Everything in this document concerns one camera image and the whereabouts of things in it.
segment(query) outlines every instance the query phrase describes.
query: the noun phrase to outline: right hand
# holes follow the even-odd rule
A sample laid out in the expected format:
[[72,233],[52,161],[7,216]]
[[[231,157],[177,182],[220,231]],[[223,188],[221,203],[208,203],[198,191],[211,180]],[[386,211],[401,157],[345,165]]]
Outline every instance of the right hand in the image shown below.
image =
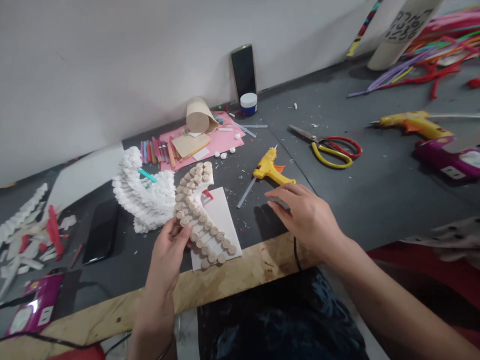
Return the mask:
[[336,258],[337,253],[351,243],[340,230],[327,202],[305,186],[288,183],[265,196],[278,198],[288,205],[290,212],[276,201],[267,202],[293,236],[322,260],[328,262]]

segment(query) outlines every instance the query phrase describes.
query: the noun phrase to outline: yellow hot glue gun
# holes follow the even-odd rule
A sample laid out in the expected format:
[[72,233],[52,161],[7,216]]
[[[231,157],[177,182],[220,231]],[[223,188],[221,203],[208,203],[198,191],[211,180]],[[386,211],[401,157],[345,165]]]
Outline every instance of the yellow hot glue gun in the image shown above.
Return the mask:
[[380,120],[372,121],[370,124],[383,128],[402,126],[407,133],[419,133],[428,140],[453,136],[453,134],[428,120],[430,114],[426,111],[402,112],[395,115],[382,117]]
[[258,163],[258,169],[253,171],[253,176],[262,180],[264,177],[269,177],[278,185],[285,185],[288,183],[296,184],[293,179],[289,179],[282,175],[282,171],[285,166],[277,166],[274,164],[274,160],[277,158],[277,147],[271,147],[267,151],[264,157],[261,158]]

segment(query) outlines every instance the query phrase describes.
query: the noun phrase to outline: pink paper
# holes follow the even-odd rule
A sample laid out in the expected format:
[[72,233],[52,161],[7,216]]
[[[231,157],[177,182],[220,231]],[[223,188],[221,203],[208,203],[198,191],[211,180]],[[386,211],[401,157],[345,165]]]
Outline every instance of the pink paper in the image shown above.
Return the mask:
[[[244,141],[242,140],[242,137],[245,136],[245,133],[241,128],[237,126],[235,121],[232,120],[232,118],[225,112],[225,111],[219,111],[219,112],[214,112],[214,114],[217,114],[219,118],[223,119],[223,125],[219,125],[214,132],[209,133],[208,135],[210,136],[210,143],[206,146],[206,148],[210,151],[208,154],[209,156],[204,157],[202,160],[206,160],[208,158],[211,158],[212,156],[215,155],[215,152],[219,153],[224,153],[227,152],[230,148],[238,148],[242,145],[244,145]],[[179,127],[176,130],[164,133],[160,135],[160,140],[169,143],[170,142],[170,136],[172,136],[174,139],[182,136],[183,135],[183,130],[187,128],[187,125],[184,125],[182,127]],[[232,128],[233,131],[219,131],[218,129],[221,128]],[[235,134],[240,134],[240,138],[236,139]],[[190,156],[188,159],[180,162],[180,160],[175,159],[175,169],[173,169],[170,164],[161,163],[161,171],[165,170],[173,170],[177,171],[180,170],[183,167],[186,167],[187,165],[196,163],[197,160],[194,159],[193,156]]]

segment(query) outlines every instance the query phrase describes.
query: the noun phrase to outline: white foam sculpture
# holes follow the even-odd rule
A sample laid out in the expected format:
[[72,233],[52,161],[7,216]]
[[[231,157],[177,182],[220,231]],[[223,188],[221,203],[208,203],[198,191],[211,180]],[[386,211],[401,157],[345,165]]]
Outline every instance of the white foam sculpture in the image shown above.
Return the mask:
[[136,146],[125,150],[119,167],[112,179],[113,193],[118,203],[135,217],[135,232],[146,233],[163,226],[175,213],[173,171],[152,175],[157,182],[140,179],[142,158]]

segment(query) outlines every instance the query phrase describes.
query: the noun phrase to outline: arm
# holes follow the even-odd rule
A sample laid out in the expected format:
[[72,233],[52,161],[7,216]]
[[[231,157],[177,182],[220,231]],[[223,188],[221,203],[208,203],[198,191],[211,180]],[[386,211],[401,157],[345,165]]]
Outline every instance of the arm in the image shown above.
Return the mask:
[[340,230],[329,205],[302,185],[265,194],[297,240],[340,276],[365,322],[422,359],[480,359],[480,351],[383,272]]
[[128,360],[156,360],[162,354],[165,360],[177,358],[173,292],[192,226],[189,224],[179,232],[180,229],[173,218],[156,239],[133,323]]

